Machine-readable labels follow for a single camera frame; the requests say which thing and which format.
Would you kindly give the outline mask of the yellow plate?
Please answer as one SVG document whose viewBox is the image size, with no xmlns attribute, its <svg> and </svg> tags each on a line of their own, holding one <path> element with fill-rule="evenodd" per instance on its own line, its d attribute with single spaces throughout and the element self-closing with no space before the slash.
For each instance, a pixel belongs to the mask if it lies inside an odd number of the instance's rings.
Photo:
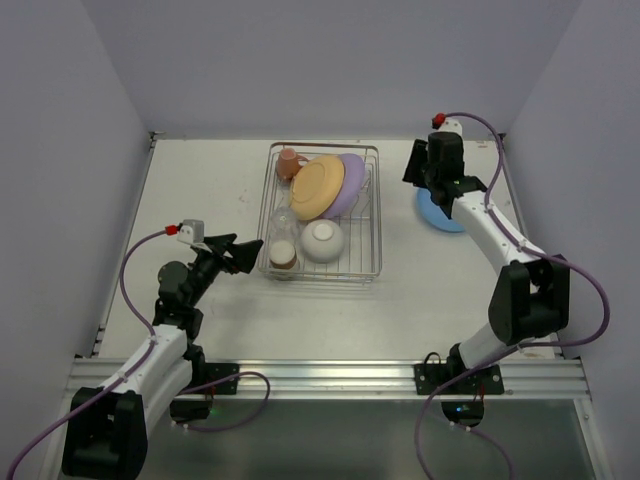
<svg viewBox="0 0 640 480">
<path fill-rule="evenodd" d="M 323 214 L 337 198 L 345 176 L 342 160 L 322 155 L 310 160 L 293 179 L 289 206 L 301 221 Z"/>
</svg>

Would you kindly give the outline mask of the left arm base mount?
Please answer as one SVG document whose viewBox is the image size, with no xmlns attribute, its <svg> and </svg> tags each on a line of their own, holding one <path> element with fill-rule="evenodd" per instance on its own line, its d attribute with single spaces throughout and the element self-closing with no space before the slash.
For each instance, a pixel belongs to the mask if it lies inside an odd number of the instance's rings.
<svg viewBox="0 0 640 480">
<path fill-rule="evenodd" d="M 187 389 L 200 387 L 238 372 L 237 363 L 207 363 L 203 372 L 188 384 Z M 235 395 L 237 387 L 238 380 L 233 379 L 196 391 L 195 395 L 200 395 L 200 399 L 177 398 L 170 404 L 171 419 L 176 423 L 205 420 L 213 412 L 215 400 L 218 397 Z"/>
</svg>

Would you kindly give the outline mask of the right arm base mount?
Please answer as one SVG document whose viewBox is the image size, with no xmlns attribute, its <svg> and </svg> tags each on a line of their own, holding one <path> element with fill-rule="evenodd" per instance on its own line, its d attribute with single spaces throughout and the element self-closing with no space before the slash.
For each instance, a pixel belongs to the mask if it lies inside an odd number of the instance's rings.
<svg viewBox="0 0 640 480">
<path fill-rule="evenodd" d="M 413 365 L 414 383 L 419 396 L 428 396 L 434 390 L 464 371 L 460 360 L 449 356 L 446 360 L 437 352 L 430 352 L 419 363 Z M 473 428 L 484 418 L 485 401 L 488 396 L 505 393 L 502 374 L 498 365 L 493 365 L 467 375 L 462 380 L 445 388 L 441 395 L 458 397 L 440 404 L 445 418 L 455 425 Z"/>
</svg>

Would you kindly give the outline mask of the purple plate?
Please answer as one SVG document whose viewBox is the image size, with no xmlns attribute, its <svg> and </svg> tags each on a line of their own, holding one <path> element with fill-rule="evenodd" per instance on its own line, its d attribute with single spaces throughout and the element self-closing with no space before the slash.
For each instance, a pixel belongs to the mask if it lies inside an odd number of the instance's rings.
<svg viewBox="0 0 640 480">
<path fill-rule="evenodd" d="M 365 181 L 366 167 L 361 156 L 345 153 L 340 154 L 339 158 L 344 166 L 344 179 L 336 199 L 322 214 L 326 219 L 343 215 L 356 201 Z"/>
</svg>

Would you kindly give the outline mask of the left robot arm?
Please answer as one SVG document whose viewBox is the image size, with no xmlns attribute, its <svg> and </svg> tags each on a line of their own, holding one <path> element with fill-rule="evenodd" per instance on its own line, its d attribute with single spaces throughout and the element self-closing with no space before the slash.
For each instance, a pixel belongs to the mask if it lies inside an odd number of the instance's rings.
<svg viewBox="0 0 640 480">
<path fill-rule="evenodd" d="M 90 479 L 135 479 L 158 420 L 181 393 L 208 388 L 206 361 L 196 345 L 203 314 L 197 305 L 221 273 L 250 273 L 263 242 L 234 234 L 180 241 L 195 258 L 171 261 L 158 272 L 154 318 L 139 349 L 97 387 L 82 387 L 71 402 L 62 472 Z"/>
</svg>

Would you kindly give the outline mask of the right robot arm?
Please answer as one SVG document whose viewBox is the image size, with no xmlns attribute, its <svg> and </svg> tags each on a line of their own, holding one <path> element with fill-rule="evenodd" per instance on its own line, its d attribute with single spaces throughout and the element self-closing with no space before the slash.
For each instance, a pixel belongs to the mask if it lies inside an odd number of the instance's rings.
<svg viewBox="0 0 640 480">
<path fill-rule="evenodd" d="M 488 359 L 567 326 L 569 269 L 563 257 L 547 259 L 542 250 L 528 245 L 492 202 L 484 183 L 466 174 L 459 134 L 436 131 L 415 140 L 403 180 L 427 190 L 436 207 L 465 229 L 497 274 L 487 323 L 453 345 L 445 360 L 424 361 L 415 369 L 416 390 L 422 395 L 472 392 L 492 372 Z"/>
</svg>

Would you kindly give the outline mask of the blue plate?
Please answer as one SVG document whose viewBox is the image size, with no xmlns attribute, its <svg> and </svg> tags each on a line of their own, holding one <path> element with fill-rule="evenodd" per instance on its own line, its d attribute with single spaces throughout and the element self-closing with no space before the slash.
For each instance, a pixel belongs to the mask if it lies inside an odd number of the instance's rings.
<svg viewBox="0 0 640 480">
<path fill-rule="evenodd" d="M 456 221 L 449 219 L 441 208 L 431 200 L 427 189 L 419 188 L 416 193 L 416 207 L 420 216 L 435 229 L 446 233 L 464 233 L 465 229 Z"/>
</svg>

